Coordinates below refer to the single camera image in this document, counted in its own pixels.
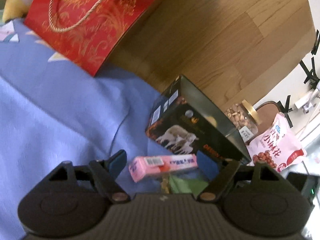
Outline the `pink snack bar packet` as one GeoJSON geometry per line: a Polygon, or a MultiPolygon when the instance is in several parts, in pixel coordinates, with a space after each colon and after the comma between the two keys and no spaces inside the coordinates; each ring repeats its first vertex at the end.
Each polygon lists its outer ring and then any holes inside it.
{"type": "Polygon", "coordinates": [[[136,157],[129,165],[129,172],[135,183],[146,177],[162,176],[172,172],[185,172],[198,168],[196,155],[160,155],[136,157]]]}

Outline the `green snack packet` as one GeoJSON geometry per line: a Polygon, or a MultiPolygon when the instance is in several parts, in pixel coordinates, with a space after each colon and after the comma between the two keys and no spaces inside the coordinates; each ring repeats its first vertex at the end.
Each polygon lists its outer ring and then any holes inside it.
{"type": "Polygon", "coordinates": [[[197,197],[209,183],[202,179],[184,179],[172,174],[161,178],[161,191],[166,194],[192,194],[197,197]]]}

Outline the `nut jar with gold lid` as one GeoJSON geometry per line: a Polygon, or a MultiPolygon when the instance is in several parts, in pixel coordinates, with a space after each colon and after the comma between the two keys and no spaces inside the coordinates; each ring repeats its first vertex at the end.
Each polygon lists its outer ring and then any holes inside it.
{"type": "Polygon", "coordinates": [[[235,103],[225,111],[225,115],[239,131],[244,143],[249,144],[258,133],[258,126],[262,123],[255,108],[247,101],[235,103]]]}

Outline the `black printed storage box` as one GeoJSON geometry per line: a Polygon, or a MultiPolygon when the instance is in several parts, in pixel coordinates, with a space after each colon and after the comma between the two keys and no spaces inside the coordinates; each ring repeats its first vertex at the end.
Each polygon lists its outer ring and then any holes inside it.
{"type": "Polygon", "coordinates": [[[145,132],[173,154],[202,152],[214,159],[251,162],[231,120],[184,75],[153,103],[145,132]]]}

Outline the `pink white snack bag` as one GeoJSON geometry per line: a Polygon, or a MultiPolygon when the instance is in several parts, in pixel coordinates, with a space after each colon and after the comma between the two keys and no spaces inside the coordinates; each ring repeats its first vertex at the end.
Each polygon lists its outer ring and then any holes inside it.
{"type": "Polygon", "coordinates": [[[254,138],[247,149],[252,159],[250,166],[263,161],[277,172],[301,162],[306,156],[306,150],[291,131],[283,113],[277,113],[271,127],[254,138]]]}

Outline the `brown chair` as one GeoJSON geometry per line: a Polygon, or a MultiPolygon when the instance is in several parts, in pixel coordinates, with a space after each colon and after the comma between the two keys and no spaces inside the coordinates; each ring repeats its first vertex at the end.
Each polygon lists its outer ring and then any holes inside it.
{"type": "Polygon", "coordinates": [[[261,124],[258,125],[258,131],[264,132],[272,126],[276,114],[280,112],[278,104],[274,101],[267,101],[256,109],[261,124]]]}

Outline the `blue tablecloth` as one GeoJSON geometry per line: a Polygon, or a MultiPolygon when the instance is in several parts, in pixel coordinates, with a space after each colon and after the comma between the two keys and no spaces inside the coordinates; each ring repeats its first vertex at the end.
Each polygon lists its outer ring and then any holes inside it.
{"type": "Polygon", "coordinates": [[[59,163],[168,152],[145,134],[159,96],[149,84],[113,65],[90,76],[54,59],[22,20],[5,30],[14,39],[1,43],[1,239],[20,239],[20,200],[59,163]]]}

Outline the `black device with green light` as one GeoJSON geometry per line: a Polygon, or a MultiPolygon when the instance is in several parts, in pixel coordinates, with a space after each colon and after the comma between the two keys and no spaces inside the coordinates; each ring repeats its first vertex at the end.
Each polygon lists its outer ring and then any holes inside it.
{"type": "Polygon", "coordinates": [[[313,204],[319,191],[319,176],[290,172],[286,179],[313,204]]]}

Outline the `red gift bag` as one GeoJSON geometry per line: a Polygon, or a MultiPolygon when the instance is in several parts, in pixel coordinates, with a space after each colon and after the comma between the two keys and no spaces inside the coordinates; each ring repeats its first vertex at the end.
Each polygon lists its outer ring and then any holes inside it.
{"type": "Polygon", "coordinates": [[[25,25],[95,76],[125,35],[162,0],[33,0],[25,25]]]}

